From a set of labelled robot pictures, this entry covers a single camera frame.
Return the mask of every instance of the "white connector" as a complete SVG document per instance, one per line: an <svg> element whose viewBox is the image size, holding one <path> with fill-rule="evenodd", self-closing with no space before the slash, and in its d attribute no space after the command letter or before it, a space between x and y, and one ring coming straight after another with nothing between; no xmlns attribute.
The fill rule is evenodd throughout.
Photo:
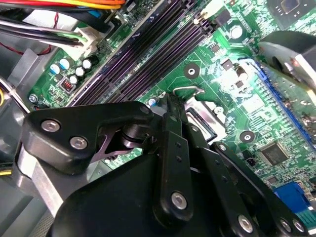
<svg viewBox="0 0 316 237"><path fill-rule="evenodd" d="M81 36L86 39L86 41L79 39L82 45L70 46L70 45L65 45L65 44L60 44L60 43L49 43L49 44L62 48L75 61L78 60L82 55L84 57L87 57L91 53L97 50L96 46L98 42L102 39L100 33L97 30L91 27L85 27L85 28L76 28L74 32L80 33Z"/></svg>

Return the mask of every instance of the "yellow wire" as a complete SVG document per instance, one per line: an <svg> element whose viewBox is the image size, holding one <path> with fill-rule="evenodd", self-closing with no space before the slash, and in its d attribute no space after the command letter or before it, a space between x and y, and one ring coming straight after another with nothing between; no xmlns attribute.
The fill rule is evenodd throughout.
<svg viewBox="0 0 316 237"><path fill-rule="evenodd" d="M0 106L3 105L3 103L4 103L4 93L0 88Z"/></svg>
<svg viewBox="0 0 316 237"><path fill-rule="evenodd" d="M3 170L3 171L0 171L0 176L2 176L2 175L10 175L12 173L12 171L11 170Z"/></svg>
<svg viewBox="0 0 316 237"><path fill-rule="evenodd" d="M86 6L86 7L98 8L98 9L120 9L121 7L121 5L102 5L102 4L89 3L89 2L79 1L79 0L35 0L35 1L67 3L67 4L72 4L72 5Z"/></svg>

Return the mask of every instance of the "red wire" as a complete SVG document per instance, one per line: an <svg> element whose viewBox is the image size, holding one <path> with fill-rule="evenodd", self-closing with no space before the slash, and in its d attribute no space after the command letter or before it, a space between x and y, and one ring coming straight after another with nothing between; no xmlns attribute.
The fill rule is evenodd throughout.
<svg viewBox="0 0 316 237"><path fill-rule="evenodd" d="M48 1L32 1L32 0L1 0L11 4L24 4L33 6L75 6L67 3L48 2Z"/></svg>
<svg viewBox="0 0 316 237"><path fill-rule="evenodd" d="M54 24L54 27L53 27L53 28L56 28L56 26L57 26L57 24L58 24L58 20L59 20L59 14L58 14L58 12L56 12L55 18L54 18L55 24ZM19 55L23 55L23 54L24 54L24 52L20 52L20 51L18 51L18 50L15 50L14 48L11 48L11 47L9 47L9 46L6 46L6 45L4 45L4 44L1 43L1 42L0 42L0 45L3 46L3 47L5 47L6 49L12 51L12 52L15 52L15 53L19 54ZM47 49L45 49L44 51L42 51L41 53L39 53L38 56L46 55L46 54L49 54L50 52L51 52L51 45L48 46Z"/></svg>

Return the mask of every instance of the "cable bundle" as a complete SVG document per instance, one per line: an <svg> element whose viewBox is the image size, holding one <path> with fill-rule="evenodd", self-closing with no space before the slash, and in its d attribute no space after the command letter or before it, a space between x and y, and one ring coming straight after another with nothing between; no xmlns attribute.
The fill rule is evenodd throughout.
<svg viewBox="0 0 316 237"><path fill-rule="evenodd" d="M87 11L119 9L125 0L1 0L0 7L49 9L55 11Z"/></svg>

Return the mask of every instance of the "mounting hole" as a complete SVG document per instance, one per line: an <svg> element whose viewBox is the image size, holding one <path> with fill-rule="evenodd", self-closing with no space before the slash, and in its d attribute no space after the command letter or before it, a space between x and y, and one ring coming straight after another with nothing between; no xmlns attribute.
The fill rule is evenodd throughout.
<svg viewBox="0 0 316 237"><path fill-rule="evenodd" d="M188 79L196 79L199 77L200 67L196 63L189 63L184 67L183 74Z"/></svg>
<svg viewBox="0 0 316 237"><path fill-rule="evenodd" d="M272 63L273 63L273 67L275 69L277 69L278 71L280 72L283 72L283 66L282 66L282 63L280 63L280 61L277 59L277 57L272 57Z"/></svg>

